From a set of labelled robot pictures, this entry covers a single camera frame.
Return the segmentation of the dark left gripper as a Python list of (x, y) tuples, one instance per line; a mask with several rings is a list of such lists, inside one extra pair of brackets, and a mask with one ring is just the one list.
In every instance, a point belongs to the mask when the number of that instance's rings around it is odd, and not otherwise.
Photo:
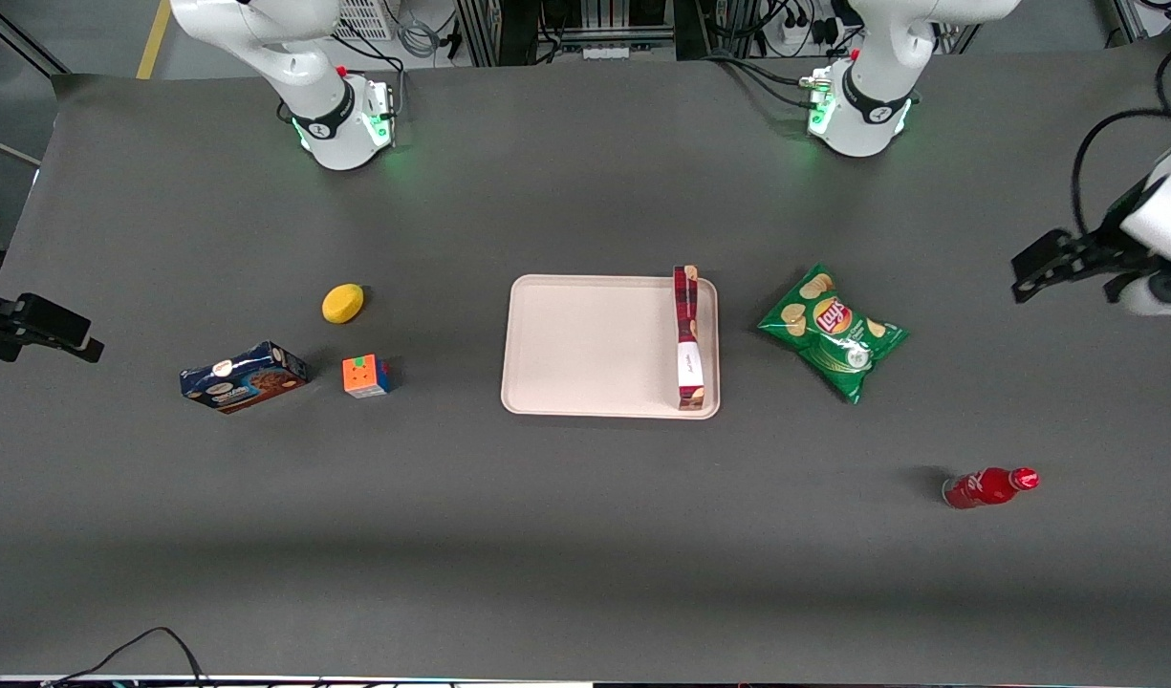
[(1014, 282), (1011, 287), (1014, 302), (1027, 302), (1047, 287), (1070, 282), (1071, 278), (1093, 278), (1100, 274), (1118, 274), (1104, 284), (1105, 301), (1119, 302), (1137, 274), (1149, 275), (1160, 269), (1153, 249), (1123, 231), (1122, 223), (1138, 209), (1138, 205), (1114, 205), (1100, 226), (1086, 221), (1082, 209), (1073, 213), (1078, 229), (1077, 257), (1074, 259), (1074, 238), (1069, 231), (1048, 231), (1011, 260)]

